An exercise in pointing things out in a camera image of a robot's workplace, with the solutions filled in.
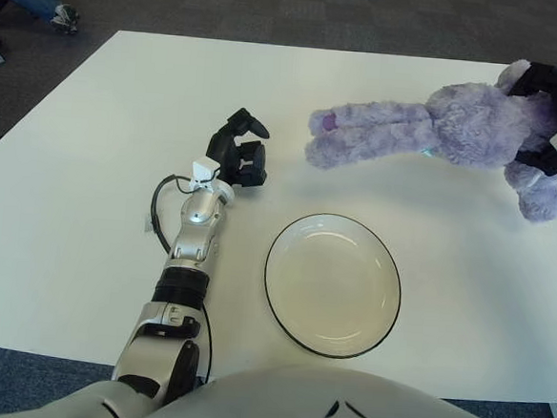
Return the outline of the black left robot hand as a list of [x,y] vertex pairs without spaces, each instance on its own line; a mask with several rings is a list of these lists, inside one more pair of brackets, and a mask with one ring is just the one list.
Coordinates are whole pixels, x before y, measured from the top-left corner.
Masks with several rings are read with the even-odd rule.
[[237,145],[235,139],[246,133],[269,138],[269,131],[262,123],[245,108],[240,108],[213,134],[206,156],[219,164],[219,180],[231,186],[259,187],[264,184],[267,175],[265,145],[260,140]]

